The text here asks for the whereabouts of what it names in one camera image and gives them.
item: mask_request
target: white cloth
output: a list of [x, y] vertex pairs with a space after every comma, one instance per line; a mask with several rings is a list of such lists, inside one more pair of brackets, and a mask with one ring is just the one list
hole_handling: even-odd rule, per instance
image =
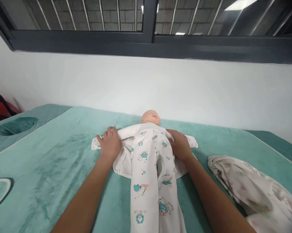
[[[187, 173], [175, 158], [168, 138], [174, 138], [154, 123], [118, 131], [123, 148], [113, 164], [116, 173], [131, 178], [131, 233], [185, 233], [177, 197], [176, 179]], [[191, 147], [196, 140], [187, 136]], [[92, 149], [99, 149], [96, 139]]]
[[[147, 131], [150, 129], [160, 130], [163, 135], [165, 135], [167, 138], [171, 138], [172, 141], [174, 141], [173, 136], [168, 131], [166, 131], [166, 129], [160, 126], [157, 126], [154, 123], [137, 124], [137, 125], [132, 125], [127, 128], [119, 130], [118, 135], [119, 135], [120, 140], [122, 141], [122, 150], [119, 156], [114, 161], [113, 166], [112, 166], [113, 170], [116, 173], [118, 173], [119, 175], [125, 176], [127, 178], [131, 178], [132, 176], [131, 149], [132, 149], [133, 142], [135, 139], [136, 140], [139, 139], [141, 132]], [[191, 148], [198, 148], [198, 143], [194, 137], [188, 136], [188, 135], [186, 135], [186, 137], [189, 141]], [[91, 148], [92, 150], [100, 149], [100, 144], [97, 138], [93, 138]], [[177, 171], [176, 179], [178, 179], [179, 177], [182, 177], [184, 174], [187, 173], [185, 165], [177, 157], [175, 159], [175, 168]]]
[[228, 156], [210, 156], [208, 167], [244, 208], [256, 232], [292, 232], [292, 195], [279, 182]]

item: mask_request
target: doll head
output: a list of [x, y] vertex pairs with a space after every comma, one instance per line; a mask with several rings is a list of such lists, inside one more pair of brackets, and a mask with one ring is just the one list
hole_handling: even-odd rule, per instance
[[142, 123], [149, 122], [155, 123], [156, 125], [160, 124], [160, 117], [156, 111], [148, 110], [142, 115]]

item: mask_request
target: onesie sleeve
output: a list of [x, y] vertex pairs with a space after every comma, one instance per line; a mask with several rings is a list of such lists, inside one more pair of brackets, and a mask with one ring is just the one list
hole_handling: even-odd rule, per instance
[[[175, 142], [174, 137], [168, 131], [165, 130], [165, 133], [166, 133], [166, 137], [168, 139], [171, 138], [172, 142]], [[185, 135], [185, 136], [187, 137], [189, 145], [190, 145], [191, 148], [198, 148], [198, 143], [197, 143], [197, 141], [195, 140], [194, 137], [188, 136], [188, 135]]]
[[[137, 125], [132, 125], [129, 127], [126, 127], [124, 129], [118, 130], [118, 135], [121, 141], [126, 140], [130, 137], [134, 137], [135, 134], [137, 133], [138, 129], [140, 127], [140, 124]], [[100, 144], [97, 140], [97, 138], [92, 139], [92, 145], [91, 145], [92, 150], [99, 150], [100, 149]]]

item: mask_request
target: teal mattress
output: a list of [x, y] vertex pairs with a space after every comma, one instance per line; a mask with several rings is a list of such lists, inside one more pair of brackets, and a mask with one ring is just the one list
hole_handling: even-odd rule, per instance
[[[99, 151], [91, 150], [95, 135], [108, 126], [121, 129], [138, 123], [139, 116], [58, 105], [1, 121], [0, 178], [9, 178], [13, 186], [0, 204], [0, 232], [50, 232], [99, 157]], [[292, 194], [292, 144], [270, 132], [170, 120], [160, 126], [196, 138], [194, 155], [229, 198], [207, 168], [211, 155], [244, 160]], [[187, 232], [212, 232], [189, 175], [177, 185]], [[130, 179], [111, 170], [93, 232], [129, 231]]]

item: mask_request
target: white wall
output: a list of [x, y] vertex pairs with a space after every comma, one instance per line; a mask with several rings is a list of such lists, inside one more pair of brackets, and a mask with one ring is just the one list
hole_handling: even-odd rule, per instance
[[23, 110], [54, 103], [242, 129], [292, 143], [292, 65], [11, 52], [0, 93]]

